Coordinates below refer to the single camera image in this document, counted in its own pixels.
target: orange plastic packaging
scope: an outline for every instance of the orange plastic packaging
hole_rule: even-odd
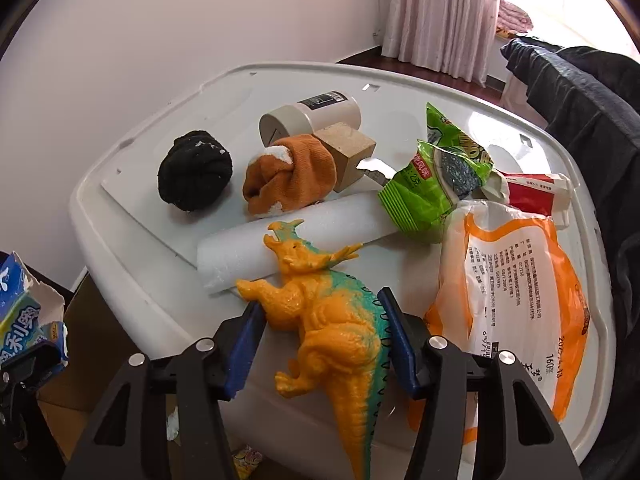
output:
[[[447,219],[439,282],[424,316],[430,332],[483,356],[513,351],[562,420],[590,315],[551,218],[494,202],[461,202]],[[466,406],[465,444],[478,434],[474,394]],[[412,401],[414,430],[423,407]]]

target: green snack bag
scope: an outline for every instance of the green snack bag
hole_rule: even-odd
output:
[[[437,228],[455,205],[483,186],[493,167],[486,150],[427,103],[428,138],[379,197],[401,231]]]

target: blue gripper pad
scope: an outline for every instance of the blue gripper pad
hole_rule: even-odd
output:
[[[380,290],[378,299],[389,320],[392,339],[391,362],[398,382],[412,399],[423,399],[426,389],[431,386],[430,375],[422,365],[421,355],[422,345],[427,341],[429,332],[417,316],[412,316],[417,321],[413,323],[417,331],[412,330],[407,314],[400,310],[396,298],[387,286]]]
[[[214,341],[225,354],[226,378],[222,390],[228,399],[244,388],[266,323],[262,306],[252,301],[241,317],[223,321],[216,332]]]

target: pink curtain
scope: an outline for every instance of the pink curtain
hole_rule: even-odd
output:
[[[383,56],[484,86],[498,0],[391,0]]]

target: white bottle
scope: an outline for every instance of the white bottle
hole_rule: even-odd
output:
[[[271,146],[283,137],[312,134],[335,123],[347,123],[357,130],[361,121],[355,99],[333,91],[264,114],[260,118],[260,137],[265,146]]]

